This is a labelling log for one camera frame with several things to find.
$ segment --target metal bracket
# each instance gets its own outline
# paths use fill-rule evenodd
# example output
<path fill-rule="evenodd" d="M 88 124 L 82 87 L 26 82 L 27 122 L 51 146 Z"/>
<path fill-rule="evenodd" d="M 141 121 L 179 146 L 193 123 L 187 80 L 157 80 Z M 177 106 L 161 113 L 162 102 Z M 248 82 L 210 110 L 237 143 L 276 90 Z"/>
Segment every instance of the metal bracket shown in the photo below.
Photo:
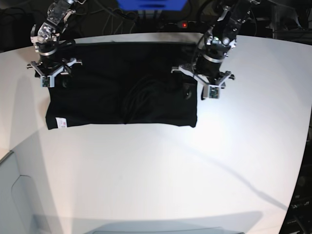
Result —
<path fill-rule="evenodd" d="M 72 67 L 75 63 L 80 63 L 82 65 L 82 62 L 80 60 L 77 60 L 76 58 L 70 59 L 70 61 L 67 62 L 66 64 L 68 67 Z M 40 75 L 41 87 L 54 88 L 55 77 L 57 77 L 59 74 L 68 75 L 66 68 L 63 65 L 61 65 L 56 70 L 54 70 L 51 74 L 46 76 L 38 67 L 40 65 L 41 63 L 37 64 L 36 62 L 32 61 L 30 64 L 27 65 L 27 69 L 34 68 L 35 71 Z"/>
<path fill-rule="evenodd" d="M 221 89 L 225 88 L 225 81 L 229 78 L 235 79 L 235 76 L 232 75 L 231 72 L 227 71 L 219 80 L 216 81 L 215 85 L 210 84 L 207 76 L 204 76 L 202 74 L 196 74 L 193 72 L 191 64 L 184 64 L 178 67 L 173 67 L 171 73 L 173 72 L 182 72 L 183 74 L 192 77 L 198 83 L 203 85 L 203 93 L 202 93 L 203 99 L 207 98 L 219 99 Z"/>
<path fill-rule="evenodd" d="M 86 3 L 86 1 L 87 1 L 87 0 L 84 0 L 84 1 L 81 2 L 81 1 L 79 1 L 79 0 L 76 0 L 75 2 L 78 2 L 78 3 L 81 4 L 81 5 L 84 5 L 84 4 Z"/>

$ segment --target black cable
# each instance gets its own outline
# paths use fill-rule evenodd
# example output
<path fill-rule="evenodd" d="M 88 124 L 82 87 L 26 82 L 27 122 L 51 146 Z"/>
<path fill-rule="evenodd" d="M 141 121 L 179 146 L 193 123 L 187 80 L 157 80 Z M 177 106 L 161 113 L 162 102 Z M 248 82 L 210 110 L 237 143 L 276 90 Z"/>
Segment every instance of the black cable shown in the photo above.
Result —
<path fill-rule="evenodd" d="M 26 4 L 28 4 L 29 2 L 31 2 L 31 1 L 32 1 L 32 0 L 28 0 L 28 1 L 24 1 L 24 2 L 21 2 L 21 3 L 15 4 L 15 7 L 26 5 Z"/>
<path fill-rule="evenodd" d="M 252 13 L 253 18 L 254 18 L 254 22 L 255 22 L 255 32 L 254 32 L 254 37 L 255 37 L 257 35 L 257 31 L 258 31 L 258 22 L 257 22 L 256 17 L 254 16 L 254 12 L 252 11 L 252 9 L 250 9 L 250 12 Z"/>
<path fill-rule="evenodd" d="M 197 14 L 196 14 L 196 21 L 197 23 L 201 23 L 201 14 L 205 10 L 205 8 L 208 6 L 209 3 L 211 3 L 213 0 L 206 0 L 201 7 L 198 9 Z"/>
<path fill-rule="evenodd" d="M 179 21 L 184 21 L 184 20 L 186 20 L 188 17 L 190 17 L 191 16 L 191 14 L 193 13 L 193 4 L 192 4 L 192 1 L 191 0 L 188 0 L 188 3 L 189 3 L 189 6 L 190 6 L 190 11 L 189 11 L 189 13 L 185 16 L 185 17 L 183 17 L 181 20 L 179 20 Z"/>
<path fill-rule="evenodd" d="M 43 21 L 45 21 L 47 19 L 47 16 L 45 16 L 41 11 L 36 10 L 36 9 L 33 8 L 31 2 L 29 3 L 29 8 L 32 11 L 32 13 L 37 13 L 37 14 L 41 15 L 42 18 L 43 18 Z"/>
<path fill-rule="evenodd" d="M 3 14 L 5 14 L 7 9 L 4 9 L 1 13 L 0 13 L 0 18 L 3 16 Z"/>
<path fill-rule="evenodd" d="M 8 26 L 8 25 L 14 23 L 15 21 L 17 21 L 17 18 L 14 15 L 9 15 L 9 14 L 4 14 L 4 16 L 2 16 L 2 18 L 0 20 L 3 20 L 5 17 L 8 17 L 8 16 L 12 17 L 13 20 L 10 22 L 7 22 L 5 24 L 0 23 L 0 26 Z"/>
<path fill-rule="evenodd" d="M 142 77 L 128 92 L 122 102 L 121 115 L 125 124 L 149 114 L 146 104 L 158 96 L 159 92 L 167 92 L 168 87 L 159 79 L 146 75 Z"/>
<path fill-rule="evenodd" d="M 306 30 L 306 32 L 302 32 L 302 31 L 292 31 L 292 30 L 296 30 L 296 29 L 302 29 L 302 30 Z M 312 33 L 312 28 L 294 28 L 291 30 L 276 30 L 273 31 L 272 33 Z"/>
<path fill-rule="evenodd" d="M 192 56 L 191 66 L 192 66 L 192 71 L 193 71 L 193 74 L 194 74 L 194 75 L 195 75 L 195 71 L 194 71 L 194 66 L 193 66 L 193 64 L 194 64 L 194 62 L 195 62 L 196 54 L 197 54 L 198 51 L 199 51 L 199 48 L 198 48 L 198 47 L 199 47 L 201 41 L 204 39 L 204 37 L 205 37 L 205 34 L 203 34 L 203 35 L 201 36 L 201 38 L 199 39 L 199 41 L 197 42 L 196 48 L 194 49 L 194 53 L 193 53 L 193 56 Z"/>
<path fill-rule="evenodd" d="M 104 11 L 106 11 L 108 14 L 110 14 L 111 16 L 115 17 L 115 18 L 119 18 L 121 20 L 126 20 L 126 21 L 134 21 L 135 19 L 129 19 L 129 17 L 123 13 L 115 13 L 114 11 L 112 11 L 110 8 L 108 8 L 107 6 L 105 6 L 102 2 L 98 1 L 98 0 L 94 0 L 100 7 L 102 7 L 102 9 Z"/>
<path fill-rule="evenodd" d="M 82 38 L 84 38 L 85 36 L 84 36 L 84 33 L 83 33 L 83 31 L 82 31 L 82 23 L 86 20 L 86 18 L 91 14 L 91 12 L 90 12 L 90 6 L 89 6 L 89 4 L 90 4 L 90 1 L 87 1 L 87 4 L 86 4 L 86 7 L 87 7 L 87 9 L 86 9 L 86 14 L 84 14 L 84 15 L 77 15 L 76 17 L 73 17 L 73 18 L 70 18 L 71 19 L 71 21 L 70 22 L 68 22 L 68 25 L 69 25 L 69 23 L 71 23 L 71 22 L 75 22 L 75 24 L 74 25 L 72 25 L 72 26 L 68 26 L 68 28 L 67 28 L 67 32 L 70 32 L 70 31 L 72 31 L 72 30 L 74 30 L 75 28 L 77 28 L 78 26 L 79 26 L 79 28 L 78 28 L 78 30 L 79 30 L 79 33 L 80 33 L 80 35 L 81 35 L 81 37 Z"/>
<path fill-rule="evenodd" d="M 294 215 L 293 218 L 296 220 L 297 224 L 298 224 L 298 225 L 300 226 L 300 228 L 302 229 L 303 234 L 310 234 L 310 233 L 307 231 L 306 227 L 302 224 L 302 222 L 299 220 L 299 218 L 298 218 L 297 216 Z"/>
<path fill-rule="evenodd" d="M 19 8 L 19 7 L 11 7 L 10 9 L 14 9 L 14 10 L 20 10 L 22 11 L 25 15 L 27 15 L 26 11 L 22 8 Z"/>
<path fill-rule="evenodd" d="M 58 50 L 69 50 L 74 48 L 76 41 L 74 39 L 66 40 L 58 45 Z"/>

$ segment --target cable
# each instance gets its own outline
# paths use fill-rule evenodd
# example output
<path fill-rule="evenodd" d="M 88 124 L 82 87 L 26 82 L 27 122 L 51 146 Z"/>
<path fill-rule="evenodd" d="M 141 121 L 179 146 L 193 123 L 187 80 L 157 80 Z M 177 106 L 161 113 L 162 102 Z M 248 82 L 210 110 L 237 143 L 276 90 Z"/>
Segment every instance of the cable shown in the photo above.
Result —
<path fill-rule="evenodd" d="M 74 48 L 76 41 L 74 39 L 66 40 L 58 45 L 58 50 L 69 50 Z"/>
<path fill-rule="evenodd" d="M 29 2 L 29 8 L 30 8 L 30 10 L 31 10 L 33 13 L 37 13 L 37 14 L 41 15 L 44 21 L 47 19 L 47 17 L 46 17 L 41 11 L 36 10 L 36 9 L 33 8 L 31 2 Z"/>
<path fill-rule="evenodd" d="M 171 90 L 168 90 L 168 87 L 161 80 L 151 75 L 140 78 L 123 99 L 120 112 L 124 123 L 130 123 L 133 119 L 148 114 L 146 105 L 150 100 L 154 96 L 167 92 L 169 93 Z"/>
<path fill-rule="evenodd" d="M 194 62 L 195 62 L 195 57 L 196 57 L 196 54 L 197 52 L 199 51 L 199 45 L 201 43 L 201 41 L 204 39 L 205 37 L 205 33 L 201 36 L 201 38 L 199 39 L 199 41 L 197 42 L 196 44 L 196 48 L 194 49 L 194 53 L 193 53 L 193 56 L 192 56 L 192 60 L 191 60 L 191 66 L 192 66 L 192 71 L 193 71 L 193 74 L 195 75 L 195 71 L 194 71 Z"/>
<path fill-rule="evenodd" d="M 112 11 L 110 8 L 108 8 L 107 6 L 105 6 L 102 2 L 98 1 L 98 0 L 94 0 L 96 2 L 96 4 L 98 4 L 100 7 L 102 7 L 102 9 L 104 11 L 106 11 L 108 14 L 110 14 L 111 16 L 115 17 L 115 18 L 119 18 L 122 20 L 127 20 L 127 21 L 133 21 L 134 19 L 127 19 L 127 17 L 124 14 L 117 14 L 114 11 Z"/>
<path fill-rule="evenodd" d="M 19 7 L 11 7 L 10 9 L 20 10 L 20 11 L 22 11 L 25 15 L 27 15 L 27 14 L 26 14 L 26 11 L 25 11 L 24 9 L 19 8 Z"/>
<path fill-rule="evenodd" d="M 96 10 L 96 11 L 93 11 L 93 12 L 91 12 L 90 13 L 90 15 L 93 15 L 93 14 L 96 14 L 96 13 L 99 13 L 99 12 L 103 12 L 104 10 L 103 9 L 101 9 L 101 10 Z M 84 15 L 86 15 L 87 13 L 75 13 L 76 15 L 78 15 L 78 16 L 84 16 Z"/>
<path fill-rule="evenodd" d="M 21 3 L 18 3 L 18 4 L 16 4 L 15 5 L 15 7 L 16 6 L 23 6 L 23 5 L 26 5 L 26 4 L 28 4 L 29 2 L 31 2 L 32 0 L 28 0 L 28 1 L 25 1 L 25 2 L 21 2 Z"/>
<path fill-rule="evenodd" d="M 302 32 L 302 31 L 294 31 L 292 32 L 292 30 L 296 30 L 296 29 L 303 29 L 303 30 L 306 30 L 307 32 Z M 312 33 L 310 32 L 312 31 L 312 28 L 294 28 L 294 29 L 291 29 L 291 30 L 276 30 L 276 31 L 273 31 L 272 33 Z"/>
<path fill-rule="evenodd" d="M 8 23 L 5 23 L 5 24 L 0 23 L 0 26 L 8 26 L 8 25 L 10 25 L 10 24 L 12 24 L 12 23 L 14 23 L 15 21 L 18 20 L 14 15 L 9 15 L 9 14 L 5 14 L 5 15 L 1 18 L 1 20 L 4 19 L 5 17 L 8 17 L 8 16 L 12 17 L 13 20 L 10 21 L 10 22 L 8 22 Z"/>
<path fill-rule="evenodd" d="M 91 1 L 87 1 L 87 4 L 86 4 L 86 7 L 87 7 L 87 10 L 86 10 L 86 14 L 84 15 L 78 15 L 78 19 L 76 19 L 77 17 L 74 17 L 74 19 L 76 20 L 72 20 L 72 18 L 70 17 L 70 21 L 68 21 L 68 25 L 69 23 L 75 21 L 75 24 L 73 26 L 68 26 L 67 28 L 67 32 L 70 32 L 71 30 L 74 30 L 75 28 L 77 28 L 79 26 L 79 33 L 81 35 L 82 38 L 84 38 L 84 34 L 83 34 L 83 31 L 82 31 L 82 23 L 85 21 L 85 19 L 90 15 L 90 12 L 89 12 L 89 9 L 90 9 L 90 4 Z"/>
<path fill-rule="evenodd" d="M 250 12 L 252 13 L 253 18 L 254 18 L 254 22 L 255 22 L 255 32 L 254 32 L 254 37 L 255 37 L 257 35 L 257 31 L 258 31 L 258 22 L 257 22 L 256 17 L 254 16 L 254 12 L 252 9 L 250 9 Z"/>
<path fill-rule="evenodd" d="M 3 14 L 6 12 L 7 9 L 4 9 L 1 13 L 0 13 L 0 17 L 3 16 Z"/>
<path fill-rule="evenodd" d="M 188 17 L 191 16 L 191 14 L 192 14 L 192 12 L 193 12 L 193 4 L 192 4 L 191 0 L 188 0 L 188 3 L 189 3 L 189 5 L 190 5 L 190 11 L 189 11 L 189 13 L 188 13 L 185 17 L 183 17 L 183 18 L 182 18 L 181 20 L 179 20 L 179 21 L 184 21 L 184 20 L 186 20 Z"/>
<path fill-rule="evenodd" d="M 305 228 L 305 226 L 301 223 L 301 221 L 299 220 L 299 218 L 297 216 L 293 216 L 293 218 L 296 220 L 297 224 L 300 226 L 300 228 L 303 231 L 303 234 L 310 234 L 307 229 Z"/>
<path fill-rule="evenodd" d="M 116 9 L 112 10 L 112 12 L 114 12 L 114 13 L 116 13 L 116 11 L 121 11 L 121 12 L 123 13 L 123 11 L 122 11 L 121 9 L 119 9 L 119 8 L 116 8 Z M 136 16 L 135 19 L 137 19 L 137 14 L 136 14 L 136 12 L 131 11 L 131 12 L 128 12 L 126 15 L 129 16 L 130 14 L 135 14 L 135 16 Z M 114 17 L 112 17 L 112 15 L 109 15 L 108 18 L 107 18 L 107 20 L 106 20 L 106 23 L 105 23 L 105 25 L 104 25 L 104 27 L 103 27 L 103 29 L 102 29 L 102 35 L 105 35 L 105 29 L 106 29 L 106 27 L 107 27 L 108 22 L 109 22 L 110 19 L 111 19 L 111 32 L 110 32 L 110 35 L 115 35 L 115 34 L 118 32 L 118 30 L 119 30 L 120 28 L 121 28 L 121 33 L 123 33 L 123 26 L 124 26 L 124 23 L 126 23 L 126 22 L 125 22 L 125 21 L 122 21 L 122 22 L 118 25 L 117 29 L 113 32 L 113 30 L 114 30 Z M 131 27 L 130 33 L 132 33 L 132 30 L 133 30 L 133 28 L 134 28 L 135 25 L 136 25 L 136 22 L 134 22 L 133 26 Z"/>
<path fill-rule="evenodd" d="M 201 7 L 198 9 L 197 14 L 196 14 L 196 21 L 197 23 L 201 23 L 201 14 L 205 10 L 205 8 L 208 6 L 209 3 L 211 3 L 213 0 L 206 0 Z"/>

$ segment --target gray panel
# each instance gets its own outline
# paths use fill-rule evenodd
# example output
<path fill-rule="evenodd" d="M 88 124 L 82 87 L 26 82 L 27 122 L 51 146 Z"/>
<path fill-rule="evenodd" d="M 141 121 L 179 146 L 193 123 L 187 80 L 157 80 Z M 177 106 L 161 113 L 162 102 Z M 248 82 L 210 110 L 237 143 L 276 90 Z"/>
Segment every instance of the gray panel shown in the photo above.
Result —
<path fill-rule="evenodd" d="M 12 199 L 12 185 L 19 178 L 14 154 L 0 164 L 0 233 L 27 234 Z"/>
<path fill-rule="evenodd" d="M 46 216 L 34 181 L 29 176 L 20 176 L 12 187 L 12 197 L 27 234 L 50 234 Z"/>
<path fill-rule="evenodd" d="M 198 230 L 176 231 L 176 232 L 104 232 L 96 231 L 93 234 L 224 234 L 221 228 L 206 228 Z"/>

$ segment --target wire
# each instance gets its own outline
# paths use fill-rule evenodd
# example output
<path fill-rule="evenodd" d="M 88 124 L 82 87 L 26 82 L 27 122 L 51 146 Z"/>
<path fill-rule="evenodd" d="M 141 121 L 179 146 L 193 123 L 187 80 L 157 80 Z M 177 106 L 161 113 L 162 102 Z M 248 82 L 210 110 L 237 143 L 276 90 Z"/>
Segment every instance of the wire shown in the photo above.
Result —
<path fill-rule="evenodd" d="M 300 228 L 302 229 L 303 234 L 310 234 L 310 233 L 307 231 L 306 227 L 302 224 L 302 222 L 299 220 L 299 218 L 298 218 L 297 216 L 294 215 L 293 218 L 296 220 L 297 224 L 298 224 L 298 225 L 300 226 Z"/>
<path fill-rule="evenodd" d="M 90 9 L 90 2 L 91 1 L 87 1 L 87 4 L 86 4 L 86 7 L 87 7 L 87 9 L 86 9 L 86 13 L 84 14 L 84 15 L 78 15 L 78 19 L 76 19 L 77 17 L 74 17 L 74 19 L 75 19 L 75 24 L 73 25 L 73 26 L 68 26 L 68 28 L 67 28 L 67 32 L 70 32 L 71 30 L 74 30 L 75 28 L 77 28 L 78 26 L 79 26 L 79 28 L 78 28 L 78 32 L 80 33 L 80 35 L 81 35 L 81 37 L 82 38 L 84 38 L 85 36 L 84 36 L 84 33 L 83 33 L 83 31 L 82 31 L 82 23 L 85 21 L 85 19 L 90 15 L 90 12 L 89 12 L 89 9 Z M 70 18 L 71 20 L 70 21 L 68 21 L 68 25 L 69 25 L 69 23 L 71 23 L 71 22 L 73 22 L 74 20 L 72 20 L 72 18 Z"/>
<path fill-rule="evenodd" d="M 302 32 L 302 31 L 294 31 L 292 32 L 292 30 L 296 30 L 296 29 L 302 29 L 302 30 L 306 30 L 307 32 Z M 276 30 L 276 31 L 273 31 L 272 33 L 312 33 L 310 32 L 312 31 L 312 28 L 294 28 L 294 29 L 291 29 L 291 30 Z"/>
<path fill-rule="evenodd" d="M 27 15 L 26 11 L 24 9 L 19 8 L 19 7 L 11 7 L 10 9 L 20 10 L 20 11 L 22 11 L 24 13 L 24 15 Z"/>
<path fill-rule="evenodd" d="M 252 11 L 252 9 L 250 9 L 250 12 L 252 13 L 253 18 L 254 18 L 254 23 L 255 23 L 255 32 L 254 32 L 254 37 L 255 37 L 255 36 L 257 35 L 257 31 L 258 31 L 258 22 L 257 22 L 256 17 L 254 16 L 254 12 Z"/>
<path fill-rule="evenodd" d="M 188 3 L 189 3 L 189 5 L 190 5 L 190 11 L 189 11 L 189 13 L 188 13 L 185 17 L 183 17 L 183 18 L 180 19 L 179 21 L 186 20 L 188 17 L 191 16 L 191 14 L 192 14 L 192 12 L 193 12 L 193 4 L 192 4 L 191 0 L 188 0 Z"/>
<path fill-rule="evenodd" d="M 196 21 L 197 23 L 201 23 L 201 14 L 205 10 L 205 8 L 208 6 L 209 3 L 211 3 L 213 0 L 206 0 L 201 7 L 198 9 L 197 14 L 196 14 Z"/>
<path fill-rule="evenodd" d="M 108 14 L 110 14 L 111 16 L 115 17 L 115 18 L 119 18 L 122 20 L 127 20 L 127 21 L 133 21 L 134 19 L 129 19 L 128 17 L 126 17 L 125 14 L 117 14 L 114 11 L 112 11 L 111 8 L 108 8 L 107 6 L 105 6 L 102 2 L 98 1 L 98 0 L 94 0 L 96 2 L 96 4 L 98 4 L 100 7 L 102 7 L 102 9 L 104 11 L 106 11 Z"/>
<path fill-rule="evenodd" d="M 116 13 L 117 11 L 120 11 L 120 12 L 123 14 L 123 11 L 122 11 L 121 9 L 119 9 L 119 8 L 116 8 L 116 9 L 112 10 L 112 12 L 114 12 L 114 13 Z M 136 12 L 131 11 L 131 12 L 128 12 L 126 15 L 129 16 L 130 14 L 135 14 L 135 16 L 136 16 L 135 19 L 137 19 L 137 14 L 136 14 Z M 121 28 L 121 33 L 123 33 L 123 26 L 124 26 L 125 21 L 122 21 L 122 22 L 118 25 L 117 29 L 113 32 L 113 29 L 114 29 L 114 17 L 112 17 L 112 15 L 109 15 L 109 16 L 107 17 L 106 23 L 105 23 L 105 25 L 104 25 L 104 27 L 103 27 L 103 29 L 102 29 L 102 35 L 105 35 L 105 29 L 106 29 L 106 27 L 107 27 L 108 22 L 109 22 L 110 19 L 111 19 L 111 32 L 110 32 L 110 35 L 115 35 L 115 34 L 118 32 L 118 30 L 119 30 L 120 28 Z M 131 27 L 130 33 L 132 33 L 132 30 L 133 30 L 133 28 L 134 28 L 135 25 L 136 25 L 136 22 L 134 22 L 133 26 Z"/>
<path fill-rule="evenodd" d="M 28 0 L 28 1 L 25 1 L 25 2 L 21 2 L 21 3 L 18 3 L 16 4 L 15 6 L 23 6 L 23 5 L 26 5 L 28 4 L 29 2 L 31 2 L 32 0 Z"/>
<path fill-rule="evenodd" d="M 196 44 L 196 48 L 194 49 L 194 53 L 193 53 L 193 56 L 192 56 L 192 60 L 191 60 L 191 66 L 192 66 L 192 71 L 193 71 L 193 78 L 194 78 L 194 76 L 195 76 L 195 71 L 194 71 L 194 62 L 195 62 L 195 57 L 196 57 L 196 54 L 198 53 L 198 51 L 199 51 L 199 45 L 200 45 L 200 43 L 201 43 L 201 41 L 204 39 L 204 37 L 205 37 L 205 33 L 201 36 L 201 38 L 199 39 L 199 41 L 197 42 L 197 44 Z"/>
<path fill-rule="evenodd" d="M 14 15 L 9 15 L 9 14 L 5 14 L 5 15 L 1 18 L 1 20 L 4 19 L 5 17 L 8 17 L 8 16 L 12 17 L 13 20 L 10 21 L 10 22 L 7 22 L 7 23 L 5 23 L 5 24 L 0 23 L 0 26 L 8 26 L 8 25 L 14 23 L 15 21 L 17 21 L 17 18 L 16 18 Z"/>
<path fill-rule="evenodd" d="M 29 8 L 30 8 L 30 10 L 31 10 L 33 13 L 37 13 L 38 15 L 41 15 L 42 18 L 43 18 L 43 20 L 46 20 L 46 19 L 47 19 L 47 17 L 46 17 L 41 11 L 36 10 L 36 9 L 33 8 L 31 2 L 29 2 Z"/>
<path fill-rule="evenodd" d="M 1 13 L 0 13 L 0 17 L 3 16 L 3 14 L 5 14 L 7 9 L 4 9 Z"/>

